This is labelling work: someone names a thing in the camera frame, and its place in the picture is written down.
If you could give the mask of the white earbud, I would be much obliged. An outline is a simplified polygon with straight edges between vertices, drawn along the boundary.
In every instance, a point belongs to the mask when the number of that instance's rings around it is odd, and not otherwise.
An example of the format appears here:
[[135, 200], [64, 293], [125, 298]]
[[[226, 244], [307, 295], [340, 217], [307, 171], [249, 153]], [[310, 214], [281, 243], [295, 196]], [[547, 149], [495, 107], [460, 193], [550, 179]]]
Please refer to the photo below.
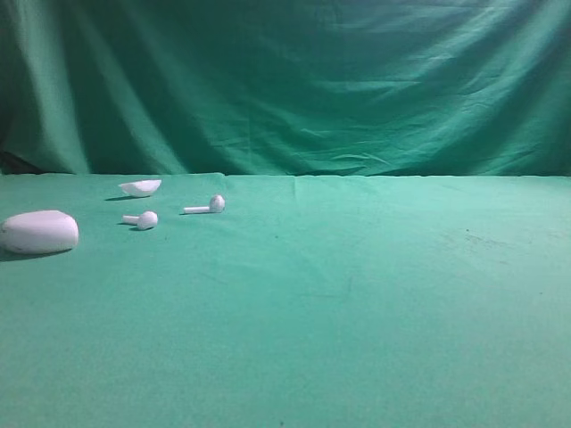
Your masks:
[[225, 199], [221, 194], [211, 197], [209, 204], [206, 206], [185, 207], [183, 213], [188, 214], [207, 214], [221, 213], [225, 209]]
[[158, 225], [158, 215], [154, 211], [145, 211], [138, 216], [123, 215], [121, 222], [126, 225], [134, 226], [137, 230], [149, 230]]

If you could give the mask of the white earbud charging case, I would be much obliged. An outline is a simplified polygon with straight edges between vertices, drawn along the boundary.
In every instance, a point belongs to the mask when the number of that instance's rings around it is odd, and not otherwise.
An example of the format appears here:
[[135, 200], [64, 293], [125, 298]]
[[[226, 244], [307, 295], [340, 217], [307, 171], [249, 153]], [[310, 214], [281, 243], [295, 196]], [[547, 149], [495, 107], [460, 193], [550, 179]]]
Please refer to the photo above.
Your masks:
[[50, 254], [74, 249], [79, 226], [59, 210], [24, 212], [1, 224], [1, 247], [18, 254]]

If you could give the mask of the green table cloth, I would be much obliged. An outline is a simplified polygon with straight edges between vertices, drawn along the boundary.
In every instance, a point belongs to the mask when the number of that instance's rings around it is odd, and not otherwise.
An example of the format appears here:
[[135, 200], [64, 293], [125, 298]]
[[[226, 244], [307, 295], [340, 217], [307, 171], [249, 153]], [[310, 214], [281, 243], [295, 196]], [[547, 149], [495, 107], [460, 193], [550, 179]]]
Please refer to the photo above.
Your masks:
[[80, 231], [1, 257], [2, 426], [569, 426], [568, 178], [119, 183], [1, 179]]

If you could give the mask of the white case lid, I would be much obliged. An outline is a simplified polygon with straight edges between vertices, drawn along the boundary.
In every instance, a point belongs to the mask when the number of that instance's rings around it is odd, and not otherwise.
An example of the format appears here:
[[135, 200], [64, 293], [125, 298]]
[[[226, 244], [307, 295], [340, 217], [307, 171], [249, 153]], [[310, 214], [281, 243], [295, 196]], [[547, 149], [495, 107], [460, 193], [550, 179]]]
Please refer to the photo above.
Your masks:
[[160, 186], [160, 179], [148, 179], [119, 184], [119, 189], [127, 196], [145, 198], [154, 194]]

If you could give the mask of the green cloth backdrop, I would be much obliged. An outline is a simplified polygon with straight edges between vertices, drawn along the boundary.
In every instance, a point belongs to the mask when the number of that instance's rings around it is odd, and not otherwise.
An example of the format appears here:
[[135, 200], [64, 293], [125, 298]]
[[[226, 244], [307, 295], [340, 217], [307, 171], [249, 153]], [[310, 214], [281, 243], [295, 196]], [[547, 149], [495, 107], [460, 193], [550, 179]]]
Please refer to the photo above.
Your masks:
[[4, 1], [5, 174], [566, 176], [567, 1]]

